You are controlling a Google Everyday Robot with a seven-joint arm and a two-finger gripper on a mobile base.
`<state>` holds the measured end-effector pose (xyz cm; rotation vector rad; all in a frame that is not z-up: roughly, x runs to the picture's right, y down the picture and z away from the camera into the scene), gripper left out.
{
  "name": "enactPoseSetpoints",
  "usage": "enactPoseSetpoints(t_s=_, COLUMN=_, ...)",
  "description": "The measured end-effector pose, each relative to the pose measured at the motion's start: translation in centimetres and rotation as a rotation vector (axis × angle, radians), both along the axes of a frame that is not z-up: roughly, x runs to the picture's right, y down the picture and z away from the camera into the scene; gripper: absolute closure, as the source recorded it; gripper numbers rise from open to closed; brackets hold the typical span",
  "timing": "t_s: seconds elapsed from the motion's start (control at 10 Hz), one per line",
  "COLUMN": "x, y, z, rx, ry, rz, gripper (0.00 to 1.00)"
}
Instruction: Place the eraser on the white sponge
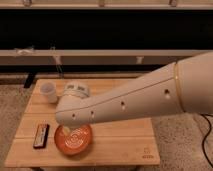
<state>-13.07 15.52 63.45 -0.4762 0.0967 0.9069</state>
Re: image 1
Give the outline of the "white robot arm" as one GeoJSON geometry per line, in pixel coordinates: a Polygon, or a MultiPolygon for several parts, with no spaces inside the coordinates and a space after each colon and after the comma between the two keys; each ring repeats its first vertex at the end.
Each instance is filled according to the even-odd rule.
{"type": "Polygon", "coordinates": [[[103,94],[68,83],[56,108],[58,124],[77,128],[162,115],[213,114],[213,52],[173,62],[103,94]]]}

